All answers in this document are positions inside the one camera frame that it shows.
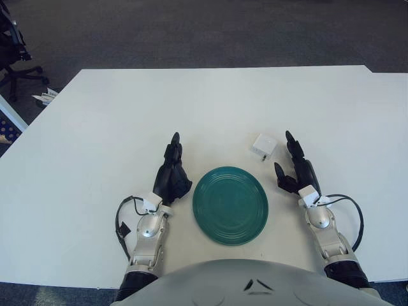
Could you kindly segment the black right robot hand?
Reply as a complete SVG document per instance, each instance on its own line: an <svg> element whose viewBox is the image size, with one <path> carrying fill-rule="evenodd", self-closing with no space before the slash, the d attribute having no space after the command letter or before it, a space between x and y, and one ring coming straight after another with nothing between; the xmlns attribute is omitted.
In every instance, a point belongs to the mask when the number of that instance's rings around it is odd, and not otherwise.
<svg viewBox="0 0 408 306"><path fill-rule="evenodd" d="M311 185L318 192L318 195L321 195L321 188L312 163L305 159L305 154L299 141L295 140L289 131L286 131L286 140L296 178L286 175L282 167L278 163L274 163L278 187L289 193L299 194L299 190Z"/></svg>

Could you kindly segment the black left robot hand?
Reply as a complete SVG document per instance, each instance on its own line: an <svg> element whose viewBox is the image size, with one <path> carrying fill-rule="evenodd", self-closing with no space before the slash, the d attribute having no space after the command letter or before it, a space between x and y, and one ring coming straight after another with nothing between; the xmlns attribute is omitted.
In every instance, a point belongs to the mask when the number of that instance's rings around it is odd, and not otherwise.
<svg viewBox="0 0 408 306"><path fill-rule="evenodd" d="M164 163L160 166L154 182L153 193L158 195L164 206L170 206L176 199L186 195L192 186L182 167L182 144L176 132L164 153Z"/></svg>

